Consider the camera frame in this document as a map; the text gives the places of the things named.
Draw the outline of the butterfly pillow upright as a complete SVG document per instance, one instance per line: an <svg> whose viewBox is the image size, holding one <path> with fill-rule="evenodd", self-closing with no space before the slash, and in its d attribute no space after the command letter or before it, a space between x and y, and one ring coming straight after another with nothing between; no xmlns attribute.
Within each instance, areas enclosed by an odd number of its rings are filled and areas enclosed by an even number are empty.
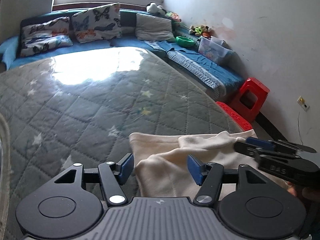
<svg viewBox="0 0 320 240"><path fill-rule="evenodd" d="M82 10L74 14L71 20L79 43L111 40L122 36L119 3Z"/></svg>

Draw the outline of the green plastic bowl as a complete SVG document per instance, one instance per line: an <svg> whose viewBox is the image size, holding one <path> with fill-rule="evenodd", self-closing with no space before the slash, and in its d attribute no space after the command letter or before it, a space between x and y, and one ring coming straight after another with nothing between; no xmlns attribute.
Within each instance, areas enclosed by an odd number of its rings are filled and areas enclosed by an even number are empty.
<svg viewBox="0 0 320 240"><path fill-rule="evenodd" d="M194 41L190 38L186 38L186 37L183 37L183 36L176 36L175 37L175 41L176 43L183 47L183 48L190 48L190 47L193 47L195 45Z"/></svg>

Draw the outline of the colourful plush toys pile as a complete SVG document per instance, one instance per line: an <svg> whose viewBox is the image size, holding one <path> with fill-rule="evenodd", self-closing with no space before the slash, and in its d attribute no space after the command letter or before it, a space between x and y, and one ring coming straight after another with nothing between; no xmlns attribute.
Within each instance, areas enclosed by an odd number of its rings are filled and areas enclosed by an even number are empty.
<svg viewBox="0 0 320 240"><path fill-rule="evenodd" d="M173 20L174 32L177 35L188 34L198 38L211 38L212 36L212 29L207 25L191 25L188 27L182 22L180 16L174 12L166 12L165 16Z"/></svg>

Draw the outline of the red plastic stool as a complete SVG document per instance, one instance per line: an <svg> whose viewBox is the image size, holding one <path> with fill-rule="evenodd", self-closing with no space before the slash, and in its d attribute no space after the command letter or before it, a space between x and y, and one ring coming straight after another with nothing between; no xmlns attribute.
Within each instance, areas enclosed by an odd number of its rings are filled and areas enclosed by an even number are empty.
<svg viewBox="0 0 320 240"><path fill-rule="evenodd" d="M228 106L252 123L260 112L270 89L254 77L249 77L234 96Z"/></svg>
<svg viewBox="0 0 320 240"><path fill-rule="evenodd" d="M252 125L247 120L236 113L236 111L229 107L227 104L220 101L217 101L216 103L233 119L233 121L235 121L239 125L239 127L243 131L249 131L253 129Z"/></svg>

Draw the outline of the round black induction cooker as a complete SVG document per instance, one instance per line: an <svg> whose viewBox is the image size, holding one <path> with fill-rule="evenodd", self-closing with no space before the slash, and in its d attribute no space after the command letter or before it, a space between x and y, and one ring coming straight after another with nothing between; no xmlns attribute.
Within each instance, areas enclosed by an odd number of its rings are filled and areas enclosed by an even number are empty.
<svg viewBox="0 0 320 240"><path fill-rule="evenodd" d="M4 238L10 203L10 130L1 114L1 239Z"/></svg>

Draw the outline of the red plastic stool near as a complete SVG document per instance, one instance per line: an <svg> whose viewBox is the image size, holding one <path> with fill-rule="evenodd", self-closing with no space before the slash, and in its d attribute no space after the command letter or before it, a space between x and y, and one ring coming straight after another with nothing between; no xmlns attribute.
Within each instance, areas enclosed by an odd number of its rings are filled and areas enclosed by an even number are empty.
<svg viewBox="0 0 320 240"><path fill-rule="evenodd" d="M252 125L247 120L236 113L236 111L229 107L227 104L220 101L217 101L216 103L233 119L233 121L235 121L239 125L239 127L243 131L249 131L253 129Z"/></svg>

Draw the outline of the cream knit garment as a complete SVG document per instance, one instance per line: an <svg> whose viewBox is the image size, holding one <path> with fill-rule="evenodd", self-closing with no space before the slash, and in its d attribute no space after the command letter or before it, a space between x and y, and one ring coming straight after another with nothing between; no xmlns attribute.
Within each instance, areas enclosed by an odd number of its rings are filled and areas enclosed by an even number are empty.
<svg viewBox="0 0 320 240"><path fill-rule="evenodd" d="M251 157L234 151L237 141L255 137L254 130L241 133L152 135L132 133L130 146L135 160L135 175L143 197L189 197L194 199L205 178L202 163L218 163L225 169L241 164L258 165Z"/></svg>

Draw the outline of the butterfly pillow left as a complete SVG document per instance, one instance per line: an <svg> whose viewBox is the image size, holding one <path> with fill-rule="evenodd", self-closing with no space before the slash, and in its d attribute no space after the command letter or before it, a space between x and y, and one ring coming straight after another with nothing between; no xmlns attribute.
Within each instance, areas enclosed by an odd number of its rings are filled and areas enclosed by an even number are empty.
<svg viewBox="0 0 320 240"><path fill-rule="evenodd" d="M48 22L23 27L20 57L72 46L73 42L69 37L70 22L70 17L59 17Z"/></svg>

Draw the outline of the clear plastic storage box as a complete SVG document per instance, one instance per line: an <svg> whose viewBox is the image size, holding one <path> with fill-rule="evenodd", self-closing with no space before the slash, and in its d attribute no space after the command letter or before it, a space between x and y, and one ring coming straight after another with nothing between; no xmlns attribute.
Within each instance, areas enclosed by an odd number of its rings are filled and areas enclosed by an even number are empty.
<svg viewBox="0 0 320 240"><path fill-rule="evenodd" d="M228 63L234 55L234 51L221 46L221 44L224 44L223 40L216 38L216 41L213 41L201 37L198 52L215 64L222 66Z"/></svg>

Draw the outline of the grey cushion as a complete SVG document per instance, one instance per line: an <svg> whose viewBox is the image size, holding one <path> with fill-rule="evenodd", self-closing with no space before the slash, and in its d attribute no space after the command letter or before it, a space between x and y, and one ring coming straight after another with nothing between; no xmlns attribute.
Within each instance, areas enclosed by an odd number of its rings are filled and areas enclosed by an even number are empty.
<svg viewBox="0 0 320 240"><path fill-rule="evenodd" d="M143 41L175 41L170 19L146 14L136 14L135 35Z"/></svg>

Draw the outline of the white wall socket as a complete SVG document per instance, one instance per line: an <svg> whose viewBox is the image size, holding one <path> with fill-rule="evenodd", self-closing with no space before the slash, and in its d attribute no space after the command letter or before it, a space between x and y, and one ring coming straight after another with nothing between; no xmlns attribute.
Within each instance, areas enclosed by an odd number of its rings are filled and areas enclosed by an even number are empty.
<svg viewBox="0 0 320 240"><path fill-rule="evenodd" d="M297 99L297 103L300 105L300 107L302 107L302 109L306 112L310 106L309 104L306 102L306 100L300 96L298 99Z"/></svg>

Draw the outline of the white plush toy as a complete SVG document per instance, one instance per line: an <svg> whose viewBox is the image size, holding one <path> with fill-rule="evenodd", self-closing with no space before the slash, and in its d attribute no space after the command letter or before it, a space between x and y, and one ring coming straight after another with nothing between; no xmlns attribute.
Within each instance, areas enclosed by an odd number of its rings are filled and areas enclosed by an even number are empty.
<svg viewBox="0 0 320 240"><path fill-rule="evenodd" d="M150 14L160 14L163 16L167 13L167 11L164 10L161 5L157 5L156 3L150 3L147 5L146 11Z"/></svg>

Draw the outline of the blue sectional sofa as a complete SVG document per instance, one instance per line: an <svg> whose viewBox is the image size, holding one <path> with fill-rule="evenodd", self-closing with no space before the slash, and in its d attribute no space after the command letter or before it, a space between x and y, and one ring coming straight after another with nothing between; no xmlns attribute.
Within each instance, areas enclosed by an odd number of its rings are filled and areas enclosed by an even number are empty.
<svg viewBox="0 0 320 240"><path fill-rule="evenodd" d="M141 41L135 36L136 14L138 11L122 9L121 26L124 28L120 38L79 43L71 36L73 44L56 48L44 53L20 57L20 36L13 36L1 44L1 70L6 71L37 60L62 54L105 49L111 47L137 47L146 49L168 63L175 63L201 83L214 91L214 98L219 99L236 92L244 78L228 67L220 66L199 54L197 48L183 48L176 43L166 41Z"/></svg>

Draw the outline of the red plastic stool far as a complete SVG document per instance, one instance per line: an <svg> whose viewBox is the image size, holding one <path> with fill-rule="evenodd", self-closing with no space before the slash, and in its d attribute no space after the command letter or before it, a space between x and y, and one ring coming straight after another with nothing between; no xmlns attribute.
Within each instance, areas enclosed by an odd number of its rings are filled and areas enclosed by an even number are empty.
<svg viewBox="0 0 320 240"><path fill-rule="evenodd" d="M228 106L252 123L260 112L270 89L254 77L249 77L234 96Z"/></svg>

